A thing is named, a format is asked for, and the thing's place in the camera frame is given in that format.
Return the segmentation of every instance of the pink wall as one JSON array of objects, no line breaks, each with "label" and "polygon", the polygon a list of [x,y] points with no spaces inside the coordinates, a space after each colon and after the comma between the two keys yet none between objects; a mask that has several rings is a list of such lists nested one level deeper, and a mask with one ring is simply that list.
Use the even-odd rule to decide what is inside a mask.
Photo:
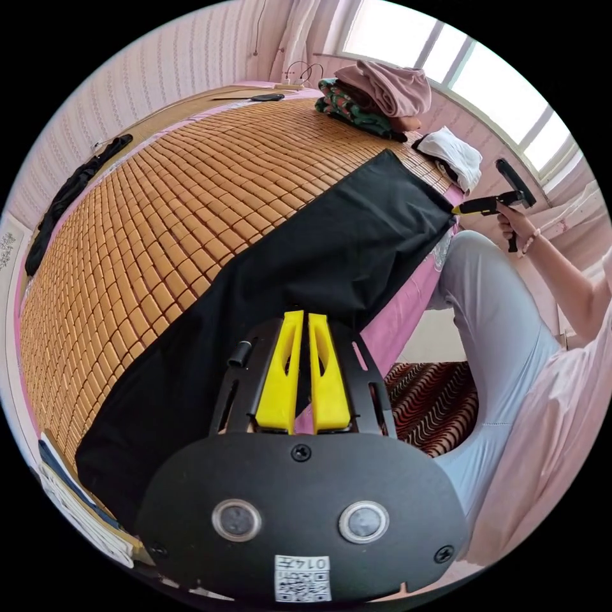
[{"label": "pink wall", "polygon": [[[241,80],[280,78],[270,72],[289,12],[300,1],[305,0],[218,4],[158,28],[109,59],[66,100],[42,132],[13,185],[8,210],[33,229],[59,187],[91,157],[96,142],[113,138],[160,108],[199,92]],[[340,33],[343,11],[353,1],[320,1],[306,46],[309,60],[321,63],[325,76],[351,63],[321,54],[335,50],[333,35]],[[534,210],[548,206],[542,189],[514,154],[468,111],[435,92],[432,108],[423,117],[423,130],[444,125],[483,154],[483,178],[474,196],[507,189],[493,165],[504,156],[536,195]],[[551,192],[551,204],[565,203],[590,180],[592,173],[583,161]],[[463,225],[500,241],[494,219],[473,217]]]},{"label": "pink wall", "polygon": [[268,80],[291,0],[232,0],[135,41],[96,70],[34,143],[8,210],[34,229],[65,180],[113,138],[155,111],[241,80]]}]

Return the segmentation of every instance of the white curtain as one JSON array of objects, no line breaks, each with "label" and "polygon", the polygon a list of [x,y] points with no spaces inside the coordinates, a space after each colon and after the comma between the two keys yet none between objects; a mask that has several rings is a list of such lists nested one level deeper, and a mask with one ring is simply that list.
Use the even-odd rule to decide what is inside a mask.
[{"label": "white curtain", "polygon": [[287,70],[294,62],[306,62],[295,66],[297,76],[306,70],[306,41],[320,4],[321,0],[293,0],[287,28],[280,39],[281,44],[272,64],[271,81],[283,82]]},{"label": "white curtain", "polygon": [[530,218],[542,230],[542,234],[551,240],[578,224],[606,211],[606,203],[596,181],[591,181],[581,194],[567,204],[549,208],[531,215]]},{"label": "white curtain", "polygon": [[596,181],[567,204],[529,218],[579,270],[600,260],[612,245],[612,223]]}]

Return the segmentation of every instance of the red wavy rug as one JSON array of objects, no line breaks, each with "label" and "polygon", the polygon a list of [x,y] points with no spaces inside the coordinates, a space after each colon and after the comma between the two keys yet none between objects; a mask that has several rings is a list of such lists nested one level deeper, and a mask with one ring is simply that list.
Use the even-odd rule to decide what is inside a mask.
[{"label": "red wavy rug", "polygon": [[384,382],[400,440],[437,457],[472,433],[478,395],[467,361],[396,363]]}]

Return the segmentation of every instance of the hand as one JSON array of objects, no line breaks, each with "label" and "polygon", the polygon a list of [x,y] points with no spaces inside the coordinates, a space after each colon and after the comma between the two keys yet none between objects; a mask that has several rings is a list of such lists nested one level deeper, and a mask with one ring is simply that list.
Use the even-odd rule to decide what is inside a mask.
[{"label": "hand", "polygon": [[525,246],[527,240],[533,236],[536,227],[522,212],[514,208],[498,204],[497,210],[499,212],[497,222],[504,238],[510,240],[512,232],[515,231],[516,246],[520,251]]}]

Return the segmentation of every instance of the sticker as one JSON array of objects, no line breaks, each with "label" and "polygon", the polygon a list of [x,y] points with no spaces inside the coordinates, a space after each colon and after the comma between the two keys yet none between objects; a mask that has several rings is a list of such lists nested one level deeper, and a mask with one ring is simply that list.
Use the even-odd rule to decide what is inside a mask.
[{"label": "sticker", "polygon": [[276,601],[331,601],[329,557],[274,557]]}]

